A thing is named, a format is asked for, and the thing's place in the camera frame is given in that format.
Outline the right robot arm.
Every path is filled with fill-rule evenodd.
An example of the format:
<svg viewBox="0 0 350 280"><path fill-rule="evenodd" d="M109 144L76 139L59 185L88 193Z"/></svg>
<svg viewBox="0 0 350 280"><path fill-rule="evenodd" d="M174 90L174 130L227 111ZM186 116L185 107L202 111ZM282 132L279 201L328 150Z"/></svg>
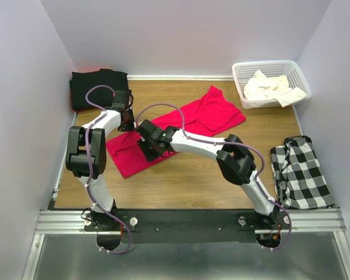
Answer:
<svg viewBox="0 0 350 280"><path fill-rule="evenodd" d="M277 223L279 207L260 180L249 147L237 136L205 137L173 126L161 129L149 120L143 120L135 131L140 136L137 144L149 162L166 152L187 152L216 161L223 178L240 186L253 203L254 223L265 229Z"/></svg>

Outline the pink red t-shirt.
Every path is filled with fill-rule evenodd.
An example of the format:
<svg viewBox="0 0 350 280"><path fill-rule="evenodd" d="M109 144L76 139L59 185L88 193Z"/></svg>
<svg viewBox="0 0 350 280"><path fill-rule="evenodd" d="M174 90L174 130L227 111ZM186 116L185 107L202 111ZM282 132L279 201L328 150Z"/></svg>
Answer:
<svg viewBox="0 0 350 280"><path fill-rule="evenodd" d="M233 103L227 101L223 92L211 86L200 99L181 107L185 116L185 130L199 135L212 137L245 122L246 116ZM152 162L148 162L139 148L139 135L125 132L106 142L107 151L123 178L129 178L174 153L167 153Z"/></svg>

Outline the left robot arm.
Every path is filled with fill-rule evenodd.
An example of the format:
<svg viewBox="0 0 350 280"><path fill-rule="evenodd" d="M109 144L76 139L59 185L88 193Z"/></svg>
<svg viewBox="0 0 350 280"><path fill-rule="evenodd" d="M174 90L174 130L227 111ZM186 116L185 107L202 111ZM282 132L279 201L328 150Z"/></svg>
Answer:
<svg viewBox="0 0 350 280"><path fill-rule="evenodd" d="M98 88L111 91L112 101L108 106L89 100L89 95ZM86 217L85 222L110 231L122 224L117 219L116 203L103 175L107 165L106 136L114 130L127 132L134 129L134 97L129 89L114 90L99 85L86 93L85 100L101 112L93 121L69 129L65 166L83 184L91 200L90 217Z"/></svg>

